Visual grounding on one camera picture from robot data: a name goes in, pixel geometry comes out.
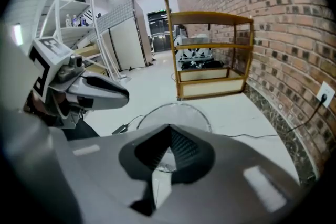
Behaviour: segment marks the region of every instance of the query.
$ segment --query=doorway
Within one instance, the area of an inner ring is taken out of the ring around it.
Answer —
[[[167,12],[148,13],[148,22],[155,52],[171,50]]]

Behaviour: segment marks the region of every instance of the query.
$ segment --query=electrical outlet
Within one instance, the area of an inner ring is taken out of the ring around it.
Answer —
[[[325,81],[322,83],[322,86],[316,96],[317,99],[321,101],[323,94],[327,95],[327,99],[323,103],[323,105],[327,108],[335,95],[335,90],[331,88]]]

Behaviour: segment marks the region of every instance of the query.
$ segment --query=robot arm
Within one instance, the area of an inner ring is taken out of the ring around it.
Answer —
[[[82,57],[52,37],[33,40],[29,58],[39,69],[33,91],[60,128],[73,129],[80,114],[89,110],[117,109],[129,101],[128,91],[106,76],[86,71]],[[65,94],[59,104],[57,94]]]

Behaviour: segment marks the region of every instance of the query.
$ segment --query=brick wall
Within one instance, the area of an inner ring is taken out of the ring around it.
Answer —
[[[309,118],[323,81],[336,89],[336,24],[326,0],[178,0],[180,11],[208,10],[254,19],[255,39],[249,83],[268,97],[296,126]],[[206,26],[189,25],[189,34]],[[238,27],[238,43],[248,40],[249,26]],[[212,26],[213,41],[231,42],[233,28]],[[230,57],[216,50],[217,58]],[[306,127],[298,129],[318,167],[335,148],[336,99],[321,107]]]

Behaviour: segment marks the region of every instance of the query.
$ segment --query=bottle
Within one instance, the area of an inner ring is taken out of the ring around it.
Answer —
[[[78,23],[78,19],[77,19],[77,16],[76,16],[76,15],[74,15],[74,18],[72,19],[72,25],[73,25],[74,27],[76,27],[76,26],[79,25],[79,23]]]
[[[65,26],[66,27],[71,27],[72,26],[72,23],[71,23],[71,17],[69,14],[67,14],[67,17],[65,19]]]
[[[81,17],[80,17],[80,24],[81,24],[82,26],[86,26],[86,20],[85,20],[84,16],[81,16]]]

